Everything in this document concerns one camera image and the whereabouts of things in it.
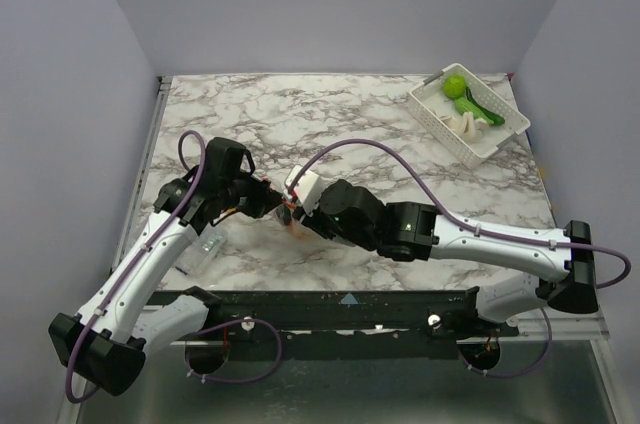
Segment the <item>clear zip bag orange zipper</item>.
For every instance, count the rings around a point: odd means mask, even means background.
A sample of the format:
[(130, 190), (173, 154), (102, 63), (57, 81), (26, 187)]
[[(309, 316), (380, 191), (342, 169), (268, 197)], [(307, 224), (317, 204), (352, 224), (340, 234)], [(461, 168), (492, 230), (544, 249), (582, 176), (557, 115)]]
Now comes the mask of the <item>clear zip bag orange zipper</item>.
[(296, 206), (286, 199), (282, 199), (279, 205), (271, 212), (274, 219), (284, 227), (289, 235), (298, 240), (308, 240), (312, 237), (311, 231), (294, 218)]

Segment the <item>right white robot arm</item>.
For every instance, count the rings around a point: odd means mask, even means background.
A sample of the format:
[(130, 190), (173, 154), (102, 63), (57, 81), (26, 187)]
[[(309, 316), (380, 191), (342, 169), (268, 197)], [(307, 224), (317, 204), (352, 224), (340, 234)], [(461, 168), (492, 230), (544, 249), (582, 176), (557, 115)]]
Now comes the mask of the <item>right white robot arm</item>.
[(598, 309), (586, 223), (527, 229), (447, 217), (433, 205), (383, 203), (343, 179), (325, 185), (318, 177), (304, 177), (294, 195), (301, 205), (295, 218), (325, 239), (398, 262), (454, 259), (514, 270), (514, 277), (481, 288), (476, 302), (461, 309), (461, 326), (471, 335), (544, 306), (571, 314)]

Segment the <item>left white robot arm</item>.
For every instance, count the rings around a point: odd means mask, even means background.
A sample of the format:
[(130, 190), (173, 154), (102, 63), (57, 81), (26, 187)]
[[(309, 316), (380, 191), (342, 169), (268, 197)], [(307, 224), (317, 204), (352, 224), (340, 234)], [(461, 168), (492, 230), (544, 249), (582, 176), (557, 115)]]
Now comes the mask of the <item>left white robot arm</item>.
[[(175, 261), (223, 212), (236, 209), (259, 219), (281, 203), (269, 180), (255, 177), (253, 167), (242, 167), (253, 161), (244, 145), (191, 135), (200, 147), (198, 164), (161, 187), (140, 237), (100, 289), (75, 314), (60, 313), (49, 326), (67, 369), (66, 398), (73, 404), (91, 398), (95, 390), (124, 393), (152, 353), (181, 337), (214, 337), (222, 316), (201, 289), (184, 292), (152, 314), (142, 312)], [(74, 376), (92, 383), (94, 390), (75, 395)]]

